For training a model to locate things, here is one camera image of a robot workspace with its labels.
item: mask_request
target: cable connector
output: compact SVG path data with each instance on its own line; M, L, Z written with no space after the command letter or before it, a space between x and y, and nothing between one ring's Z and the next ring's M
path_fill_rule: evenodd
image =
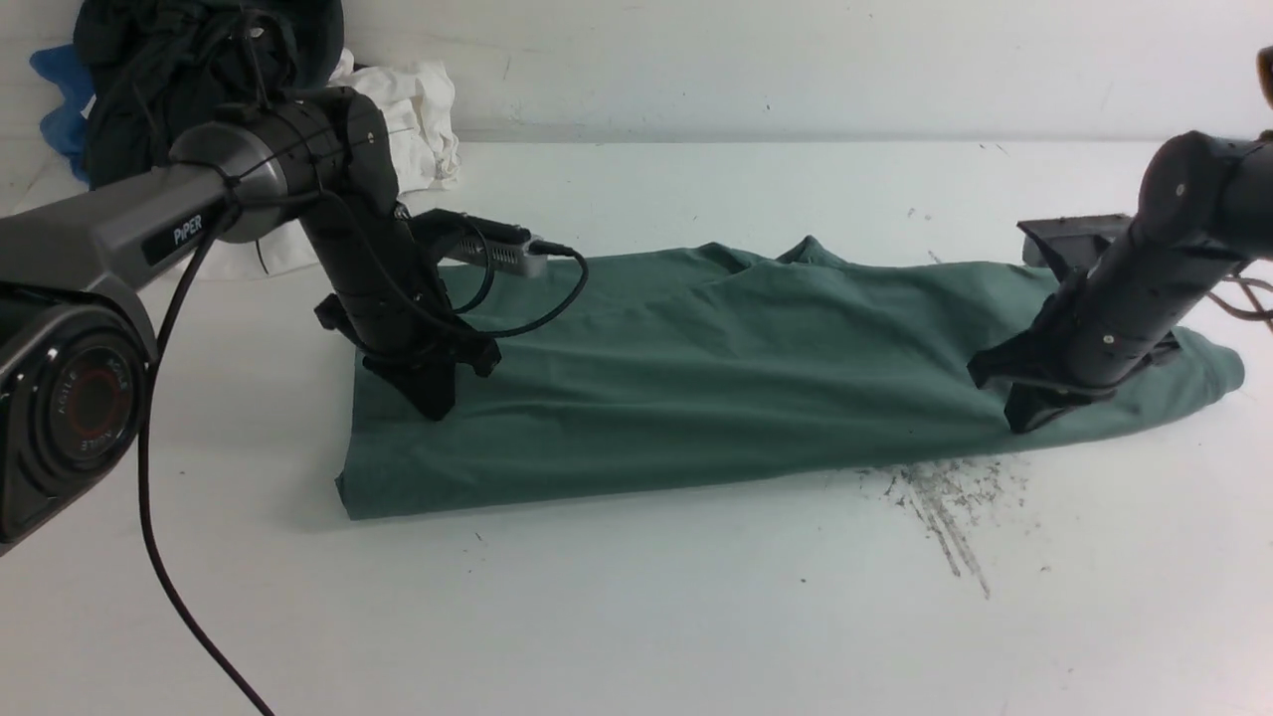
M570 248L569 246L563 246L560 243L552 243L551 241L544 241L537 236L531 240L528 251L535 256L573 257L575 255L574 248Z

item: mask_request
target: scuff mark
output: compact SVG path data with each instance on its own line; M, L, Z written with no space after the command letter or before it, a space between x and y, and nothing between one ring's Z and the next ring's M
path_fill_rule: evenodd
M976 554L967 544L967 538L964 536L964 531L955 524L955 517L951 515L950 510L946 508L946 503L942 502L937 485L933 484L933 480L927 479L908 479L908 483L915 492L915 496L919 497L919 505L928 516L929 529L937 529L934 522L941 524L942 529L937 529L937 531L946 533L946 536L950 538L951 544L955 545L955 552L964 562L964 566L967 567L967 571L971 572L973 576L976 577L978 584L981 585L981 594L985 599L990 599L990 585L985 581L985 573L981 571L981 564L978 563ZM951 557L951 550L946 544L946 539L939 539L942 543L942 550L946 553L946 561L951 563L951 567L956 569L956 576L959 576L957 566L955 564L955 559Z
M1104 112L1105 106L1110 103L1110 94L1113 94L1113 92L1114 92L1114 80L1110 80L1110 83L1105 85L1105 94L1101 97L1101 108L1100 108L1101 112Z
M939 261L936 255L929 255ZM1008 516L1025 527L1026 534L1031 529L1041 529L1036 517L1017 513L1025 507L1023 490L1029 484L1029 476L1017 466L1027 464L1017 455L1003 455L900 465L875 470L873 474L883 478L887 473L892 478L878 499L887 499L901 508L909 502L910 512L924 527L924 538L937 538L951 573L956 577L971 575L981 595L990 599L989 578L973 549L967 530L984 522L1002 526L1001 517ZM903 494L894 497L894 492ZM1051 567L1040 571L1050 572Z

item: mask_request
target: white table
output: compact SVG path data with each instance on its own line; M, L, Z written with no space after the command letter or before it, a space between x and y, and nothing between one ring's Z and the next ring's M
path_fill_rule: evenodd
M1015 261L1018 219L1134 210L1153 149L468 145L463 186L411 204L589 255L812 233L862 262ZM173 578L280 716L1273 713L1263 326L1200 307L1241 392L974 461L936 530L887 470L354 524L326 292L317 270L197 284L155 408ZM0 561L4 713L251 713L150 573L134 470Z

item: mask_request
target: black cable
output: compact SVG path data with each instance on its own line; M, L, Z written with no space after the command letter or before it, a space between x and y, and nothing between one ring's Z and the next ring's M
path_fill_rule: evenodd
M570 304L574 303L577 298L579 298L579 294L583 293L583 288L588 284L588 261L583 257L582 254L579 254L574 248L570 248L568 246L561 246L558 243L549 243L549 242L533 243L531 245L531 248L535 250L535 252L537 254L568 256L570 259L574 259L574 261L579 264L579 282L574 284L574 289L570 292L570 294L566 296L565 299L561 301L561 303L559 303L556 308L549 311L544 316L540 316L535 321L531 321L530 324L526 324L524 326L518 326L516 329L508 329L500 331L475 331L454 326L434 316L433 313L425 311L419 303L415 302L414 298L411 298L410 296L406 294L405 290L402 290L402 287L398 285L397 280L393 279L393 274L390 273L388 266L386 266L384 261L382 261L379 255L376 254L376 248L372 246L372 242L367 237L367 233L363 232L363 227L359 226L358 218L354 217L354 211L349 208L349 205L346 205L345 201L339 195L332 194L327 190L321 190L321 191L323 199L334 201L340 208L340 210L344 211L345 218L349 220L350 227L353 227L354 232L358 234L358 238L363 243L363 247L367 248L367 254L370 255L372 262L376 264L376 269L384 278L384 282L388 283L390 288L393 290L395 296L397 296L398 301L401 301L402 304L407 307L407 310L415 313L424 322L429 324L435 329L447 331L449 334L458 335L462 338L475 338L475 339L500 339L500 338L516 338L519 335L526 335L556 320L558 316L564 313L565 310L569 308Z
M460 214L460 219L477 233L477 241L481 242L481 255L486 260L486 270L482 274L481 285L477 287L477 293L468 301L468 303L465 303L460 308L454 310L457 316L463 316L465 313L481 306L486 301L486 297L490 296L490 289L495 285L495 259L490 255L490 241L488 241L486 234L477 228L477 224L466 214Z
M265 255L261 254L261 240L258 238L258 240L253 241L252 243L256 245L256 260L260 261L261 270L265 271L265 275L270 275L270 266L265 265Z
M214 231L207 232L207 237L204 238L200 245L195 248L195 254L191 256L190 265L186 271L181 275L181 280L177 283L177 290L173 293L172 301L168 303L168 311L164 313L163 324L159 327L158 336L158 353L155 361L146 369L146 400L141 408L141 423L139 426L137 433L137 513L141 521L141 539L146 547L146 555L150 558L150 566L154 568L155 577L159 580L159 586L163 587L164 595L168 598L169 604L181 617L181 620L190 629L190 633L195 636L204 651L216 661L216 665L225 671L225 675L234 682L234 685L243 692L243 696L252 702L252 706L261 713L261 716L274 716L274 711L265 703L265 701L256 693L251 684L234 669L234 665L229 662L224 654L213 643L207 633L204 632L199 622L190 613L186 603L181 599L177 592L177 587L172 582L172 577L168 576L168 568L164 567L163 557L159 554L159 545L155 540L154 522L150 515L150 423L151 413L154 409L154 395L155 386L159 381L159 367L163 363L164 354L168 350L168 341L172 339L173 330L177 325L177 316L181 313L181 307L186 302L186 296L190 293L190 288L195 282L195 274L199 273L199 268L202 265L204 259L207 257L207 252L216 241L216 237L224 232L229 226L238 219L238 214L233 211L227 211L223 219L218 222Z

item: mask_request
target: white wall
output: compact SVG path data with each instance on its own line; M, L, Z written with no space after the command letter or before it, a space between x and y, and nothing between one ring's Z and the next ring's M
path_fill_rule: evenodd
M79 5L0 3L9 38L66 37ZM1269 0L345 4L360 59L447 61L467 139L1158 139L1273 126L1253 69L1273 45Z

